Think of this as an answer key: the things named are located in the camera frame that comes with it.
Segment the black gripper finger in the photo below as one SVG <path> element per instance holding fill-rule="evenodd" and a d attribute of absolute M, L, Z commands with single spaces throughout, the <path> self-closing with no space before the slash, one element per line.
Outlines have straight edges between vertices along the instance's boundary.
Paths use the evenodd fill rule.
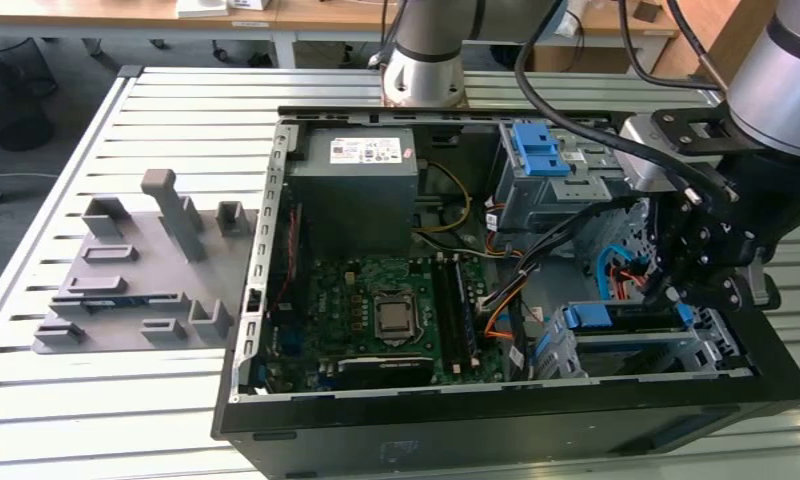
<path fill-rule="evenodd" d="M 737 273 L 692 278 L 675 285 L 680 301 L 699 308 L 740 311 L 751 307 L 751 289 Z"/>
<path fill-rule="evenodd" d="M 661 214 L 663 199 L 660 197 L 651 197 L 648 200 L 647 220 L 645 220 L 645 233 L 647 239 L 652 246 L 653 253 L 651 254 L 652 269 L 647 277 L 644 284 L 644 300 L 645 306 L 656 306 L 665 302 L 665 288 L 667 288 L 667 253 L 664 251 L 664 234 L 660 230 L 659 215 Z"/>

